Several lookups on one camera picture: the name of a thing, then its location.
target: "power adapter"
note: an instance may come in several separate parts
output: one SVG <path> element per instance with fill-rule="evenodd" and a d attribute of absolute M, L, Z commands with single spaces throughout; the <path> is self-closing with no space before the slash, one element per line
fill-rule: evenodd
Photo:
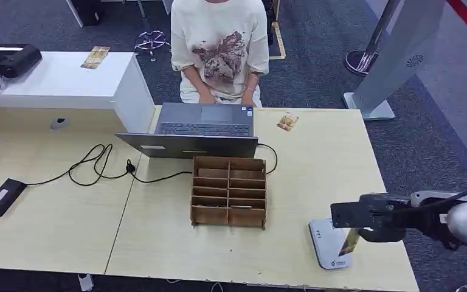
<path fill-rule="evenodd" d="M 27 185 L 14 179 L 7 179 L 0 187 L 0 217 L 6 213 Z"/>

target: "cardboard organizer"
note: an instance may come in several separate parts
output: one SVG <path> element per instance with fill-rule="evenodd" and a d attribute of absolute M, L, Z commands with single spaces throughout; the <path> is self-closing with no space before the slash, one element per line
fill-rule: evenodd
<path fill-rule="evenodd" d="M 266 163 L 262 159 L 196 156 L 190 204 L 192 225 L 265 229 Z"/>

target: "laptop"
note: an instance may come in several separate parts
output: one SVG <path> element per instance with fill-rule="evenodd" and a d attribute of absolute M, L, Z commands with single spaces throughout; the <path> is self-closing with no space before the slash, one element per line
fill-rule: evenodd
<path fill-rule="evenodd" d="M 253 108 L 243 105 L 164 103 L 154 134 L 116 133 L 144 155 L 157 158 L 253 158 Z"/>

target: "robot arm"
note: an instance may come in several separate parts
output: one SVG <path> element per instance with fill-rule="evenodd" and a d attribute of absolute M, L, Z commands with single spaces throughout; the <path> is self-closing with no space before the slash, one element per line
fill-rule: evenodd
<path fill-rule="evenodd" d="M 414 228 L 453 251 L 467 245 L 467 192 L 420 191 L 408 198 L 373 193 L 330 209 L 334 227 L 358 228 L 368 242 L 397 242 Z"/>

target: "small card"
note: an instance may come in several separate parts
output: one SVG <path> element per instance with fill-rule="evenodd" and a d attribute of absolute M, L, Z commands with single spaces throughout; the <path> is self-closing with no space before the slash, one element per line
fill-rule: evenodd
<path fill-rule="evenodd" d="M 359 237 L 360 235 L 357 233 L 357 228 L 351 228 L 348 232 L 347 239 L 341 248 L 341 251 L 339 251 L 339 256 L 353 252 L 357 242 L 359 241 Z"/>
<path fill-rule="evenodd" d="M 94 47 L 81 67 L 86 69 L 96 69 L 99 67 L 101 62 L 103 62 L 106 55 L 108 55 L 109 50 L 110 47 Z"/>
<path fill-rule="evenodd" d="M 278 122 L 277 127 L 282 128 L 286 130 L 287 132 L 289 132 L 294 127 L 297 120 L 298 120 L 297 116 L 291 113 L 285 113 L 282 119 Z"/>

